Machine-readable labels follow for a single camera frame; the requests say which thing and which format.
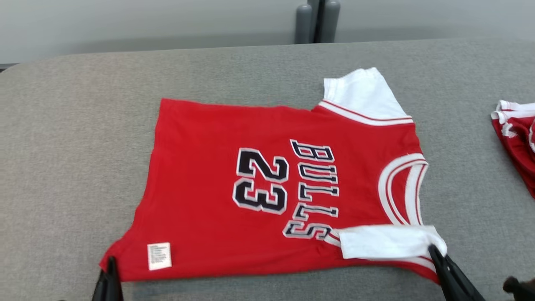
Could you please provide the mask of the grey partition frame post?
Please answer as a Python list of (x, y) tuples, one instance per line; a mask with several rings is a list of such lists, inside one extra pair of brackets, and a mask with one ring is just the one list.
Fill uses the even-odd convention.
[(296, 10), (294, 43), (333, 43), (340, 10), (339, 0), (307, 0)]

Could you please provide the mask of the red shorts with white stripe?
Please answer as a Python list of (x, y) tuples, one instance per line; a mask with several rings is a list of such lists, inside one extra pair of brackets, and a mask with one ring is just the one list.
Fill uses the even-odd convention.
[(535, 200), (535, 102), (500, 100), (490, 117), (501, 145)]

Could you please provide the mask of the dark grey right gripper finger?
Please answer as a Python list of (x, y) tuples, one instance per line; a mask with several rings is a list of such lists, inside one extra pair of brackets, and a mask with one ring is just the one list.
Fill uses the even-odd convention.
[(428, 247), (446, 301), (465, 301), (463, 273), (448, 256), (442, 255), (435, 245)]
[(445, 256), (446, 301), (486, 301), (458, 265)]

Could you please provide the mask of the red Bulls 23 jersey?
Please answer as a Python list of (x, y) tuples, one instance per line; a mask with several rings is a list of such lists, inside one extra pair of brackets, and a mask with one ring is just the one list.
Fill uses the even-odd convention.
[(375, 68), (325, 78), (311, 110), (162, 99), (145, 193), (101, 260), (121, 281), (395, 265), (438, 282), (428, 162)]

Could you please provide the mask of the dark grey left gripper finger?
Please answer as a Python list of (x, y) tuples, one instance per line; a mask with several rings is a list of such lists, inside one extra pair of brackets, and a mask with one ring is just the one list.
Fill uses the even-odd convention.
[(92, 295), (92, 301), (113, 301), (111, 280), (111, 275), (101, 269)]
[(119, 278), (118, 264), (112, 256), (112, 301), (124, 301), (122, 283)]

